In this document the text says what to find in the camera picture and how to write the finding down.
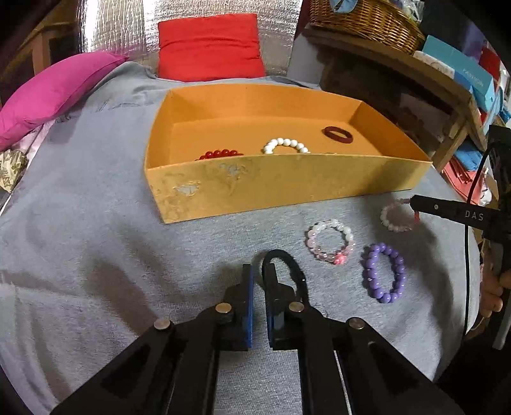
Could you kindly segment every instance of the wicker basket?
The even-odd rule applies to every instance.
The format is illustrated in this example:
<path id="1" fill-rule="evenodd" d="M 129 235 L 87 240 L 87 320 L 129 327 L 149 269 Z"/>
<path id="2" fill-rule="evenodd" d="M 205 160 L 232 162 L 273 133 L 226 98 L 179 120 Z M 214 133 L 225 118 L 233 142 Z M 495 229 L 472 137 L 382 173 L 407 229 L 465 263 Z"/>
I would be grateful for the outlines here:
<path id="1" fill-rule="evenodd" d="M 311 0 L 310 23 L 363 37 L 411 54 L 424 41 L 418 26 L 386 0 L 358 0 L 351 13 L 334 13 L 329 0 Z"/>

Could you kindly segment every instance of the pillow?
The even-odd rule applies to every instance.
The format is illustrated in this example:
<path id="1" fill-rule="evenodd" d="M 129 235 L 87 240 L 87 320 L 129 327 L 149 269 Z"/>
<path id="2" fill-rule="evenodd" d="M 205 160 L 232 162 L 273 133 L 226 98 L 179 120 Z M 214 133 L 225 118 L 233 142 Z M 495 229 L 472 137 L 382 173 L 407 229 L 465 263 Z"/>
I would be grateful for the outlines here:
<path id="1" fill-rule="evenodd" d="M 158 31 L 160 78 L 196 82 L 266 75 L 256 14 L 161 21 Z"/>
<path id="2" fill-rule="evenodd" d="M 71 56 L 23 84 L 0 110 L 0 151 L 70 109 L 128 58 L 110 52 Z"/>

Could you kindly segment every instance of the white beaded bracelet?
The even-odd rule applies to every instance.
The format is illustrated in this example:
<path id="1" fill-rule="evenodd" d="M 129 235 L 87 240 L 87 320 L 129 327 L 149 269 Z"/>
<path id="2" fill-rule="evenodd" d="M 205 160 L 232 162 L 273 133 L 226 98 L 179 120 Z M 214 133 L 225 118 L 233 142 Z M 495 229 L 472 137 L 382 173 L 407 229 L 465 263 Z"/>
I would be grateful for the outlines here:
<path id="1" fill-rule="evenodd" d="M 299 153 L 310 153 L 309 149 L 305 147 L 303 143 L 299 143 L 296 140 L 277 138 L 270 140 L 263 148 L 263 153 L 273 154 L 273 150 L 276 146 L 293 147 L 298 150 Z"/>
<path id="2" fill-rule="evenodd" d="M 318 236 L 321 231 L 325 230 L 327 227 L 332 227 L 342 232 L 344 234 L 344 238 L 346 239 L 346 245 L 344 248 L 342 248 L 340 251 L 337 251 L 335 254 L 323 252 L 321 247 L 316 242 L 316 236 Z M 337 219 L 328 219 L 318 222 L 310 229 L 310 231 L 307 232 L 307 240 L 305 241 L 305 244 L 310 249 L 312 254 L 320 261 L 327 261 L 334 265 L 338 265 L 344 264 L 348 254 L 353 252 L 355 240 L 349 226 L 344 226 Z"/>
<path id="3" fill-rule="evenodd" d="M 394 224 L 390 223 L 389 220 L 387 219 L 387 212 L 389 210 L 398 207 L 400 204 L 409 204 L 409 203 L 410 203 L 410 199 L 398 199 L 396 202 L 385 206 L 382 209 L 382 213 L 380 215 L 380 220 L 382 221 L 382 225 L 385 226 L 388 230 L 391 230 L 392 232 L 406 232 L 408 230 L 412 230 L 413 225 L 417 224 L 420 220 L 418 212 L 414 213 L 413 223 L 408 224 L 408 225 L 394 225 Z"/>

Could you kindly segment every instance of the yellow box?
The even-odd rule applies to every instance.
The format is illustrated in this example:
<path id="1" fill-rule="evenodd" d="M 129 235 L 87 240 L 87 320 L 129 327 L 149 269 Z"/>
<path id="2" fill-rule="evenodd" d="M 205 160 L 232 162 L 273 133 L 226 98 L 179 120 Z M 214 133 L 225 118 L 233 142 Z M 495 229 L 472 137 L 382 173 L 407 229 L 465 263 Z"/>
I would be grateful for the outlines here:
<path id="1" fill-rule="evenodd" d="M 337 126 L 351 144 L 326 137 Z M 311 154 L 273 138 L 306 145 Z M 195 161 L 207 151 L 243 156 Z M 165 223 L 413 188 L 431 165 L 398 127 L 367 104 L 305 88 L 213 84 L 168 92 L 144 171 Z"/>

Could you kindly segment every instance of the screw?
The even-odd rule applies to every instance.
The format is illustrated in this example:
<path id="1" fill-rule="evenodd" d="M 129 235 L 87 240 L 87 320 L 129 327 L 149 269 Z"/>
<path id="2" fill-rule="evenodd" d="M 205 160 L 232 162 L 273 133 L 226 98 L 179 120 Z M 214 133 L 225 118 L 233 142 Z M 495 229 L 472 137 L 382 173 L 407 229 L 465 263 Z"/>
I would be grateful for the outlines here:
<path id="1" fill-rule="evenodd" d="M 295 313 L 301 313 L 304 308 L 305 306 L 299 301 L 293 301 L 292 303 L 289 303 L 289 309 Z"/>
<path id="2" fill-rule="evenodd" d="M 161 317 L 154 322 L 156 330 L 166 330 L 170 327 L 171 321 L 168 317 Z"/>
<path id="3" fill-rule="evenodd" d="M 215 306 L 215 310 L 220 314 L 227 314 L 233 307 L 229 303 L 219 303 Z"/>
<path id="4" fill-rule="evenodd" d="M 348 320 L 348 324 L 352 329 L 360 330 L 365 327 L 365 322 L 361 318 L 353 317 Z"/>

